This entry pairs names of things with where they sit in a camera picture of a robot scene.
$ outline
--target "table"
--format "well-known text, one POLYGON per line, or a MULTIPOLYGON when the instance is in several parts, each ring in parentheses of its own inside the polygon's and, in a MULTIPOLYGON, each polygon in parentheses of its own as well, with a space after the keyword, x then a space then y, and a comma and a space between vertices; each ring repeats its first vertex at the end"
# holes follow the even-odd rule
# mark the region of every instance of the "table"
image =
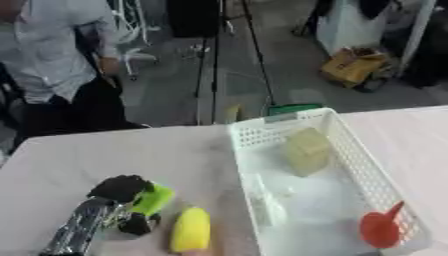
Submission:
POLYGON ((177 209, 204 207, 212 216, 214 256, 256 256, 251 220, 225 126, 173 127, 27 141, 0 170, 0 255, 43 248, 100 181, 138 174, 173 188, 173 212, 139 239, 111 239, 99 256, 168 255, 167 227, 177 209))
MULTIPOLYGON (((448 107, 345 114, 343 118, 389 171, 435 234, 448 244, 448 107)), ((101 180, 139 174, 213 216, 214 256, 258 255, 225 126, 172 127, 36 138, 0 170, 0 255, 28 256, 101 180)), ((172 217, 172 212, 164 213, 172 217)), ((110 240, 104 256, 157 256, 165 233, 110 240)), ((436 243, 412 256, 446 255, 436 243)))
POLYGON ((448 254, 448 107, 344 115, 363 144, 390 174, 438 242, 412 256, 448 254))

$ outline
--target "red plastic scoop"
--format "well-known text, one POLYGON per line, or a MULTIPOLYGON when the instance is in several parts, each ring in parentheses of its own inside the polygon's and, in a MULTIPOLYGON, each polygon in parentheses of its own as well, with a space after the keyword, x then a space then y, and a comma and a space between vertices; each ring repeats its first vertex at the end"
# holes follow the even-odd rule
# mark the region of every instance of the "red plastic scoop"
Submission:
POLYGON ((387 213, 371 212, 361 220, 362 238, 375 248, 390 248, 400 240, 400 229, 394 222, 404 202, 396 204, 387 213))

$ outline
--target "basket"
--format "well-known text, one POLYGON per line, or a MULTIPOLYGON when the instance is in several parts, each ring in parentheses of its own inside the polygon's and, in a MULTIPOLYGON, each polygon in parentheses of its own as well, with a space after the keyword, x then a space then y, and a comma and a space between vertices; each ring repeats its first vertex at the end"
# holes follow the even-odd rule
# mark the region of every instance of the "basket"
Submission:
POLYGON ((410 201, 334 110, 248 120, 231 125, 229 132, 262 255, 407 255, 430 245, 430 232, 410 201), (288 135, 307 127, 330 140, 333 154, 324 170, 300 178, 281 148, 288 135), (405 206, 395 219, 399 243, 371 248, 359 235, 360 219, 401 200, 405 206))

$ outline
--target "sponge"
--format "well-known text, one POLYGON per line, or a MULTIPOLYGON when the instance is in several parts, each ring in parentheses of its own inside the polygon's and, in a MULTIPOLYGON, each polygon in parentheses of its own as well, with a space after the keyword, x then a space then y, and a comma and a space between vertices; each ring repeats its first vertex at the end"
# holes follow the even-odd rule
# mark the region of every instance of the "sponge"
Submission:
POLYGON ((314 128, 306 128, 289 136, 284 152, 297 175, 306 177, 327 166, 330 141, 314 128))
POLYGON ((185 210, 174 225, 171 251, 205 250, 210 243, 210 216, 201 208, 185 210))

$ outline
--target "tripod stand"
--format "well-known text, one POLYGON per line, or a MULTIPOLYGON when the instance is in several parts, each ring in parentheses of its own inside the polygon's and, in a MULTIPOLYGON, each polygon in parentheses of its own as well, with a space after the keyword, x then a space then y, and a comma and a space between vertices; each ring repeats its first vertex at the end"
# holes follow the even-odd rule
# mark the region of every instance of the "tripod stand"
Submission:
MULTIPOLYGON (((266 67, 265 67, 265 63, 264 63, 264 56, 261 52, 260 49, 260 45, 258 43, 258 38, 257 35, 255 33, 255 28, 253 26, 253 17, 252 14, 249 10, 249 6, 247 4, 247 0, 240 0, 241 1, 241 6, 243 7, 243 12, 244 12, 244 18, 246 19, 247 25, 249 27, 250 30, 250 36, 255 48, 255 52, 256 52, 256 56, 258 59, 258 64, 260 66, 260 70, 263 76, 263 80, 265 82, 266 85, 266 91, 268 93, 268 97, 269 97, 269 103, 271 106, 274 106, 276 104, 275 99, 274 99, 274 93, 271 87, 271 83, 266 71, 266 67)), ((220 6, 219 6, 221 12, 222 13, 226 13, 223 12, 223 10, 225 10, 226 5, 225 2, 221 1, 220 2, 220 6)), ((211 112, 211 123, 215 123, 216 121, 216 97, 217 97, 217 92, 218 92, 218 67, 219 67, 219 55, 220 55, 220 30, 221 30, 221 26, 225 27, 227 18, 226 16, 222 16, 220 15, 216 21, 216 26, 218 26, 217 28, 217 33, 214 37, 214 56, 213 56, 213 80, 211 83, 211 91, 212 91, 212 112, 211 112)), ((204 62, 205 62, 205 49, 207 47, 207 43, 208 43, 209 38, 203 38, 202 39, 202 51, 199 54, 199 58, 200 58, 200 62, 199 62, 199 71, 198 71, 198 79, 196 82, 196 90, 195 90, 195 97, 197 99, 197 104, 198 104, 198 109, 197 109, 197 113, 196 115, 199 115, 200 113, 200 104, 199 104, 199 93, 200 93, 200 87, 201 87, 201 80, 202 80, 202 74, 203 74, 203 69, 204 69, 204 62)))

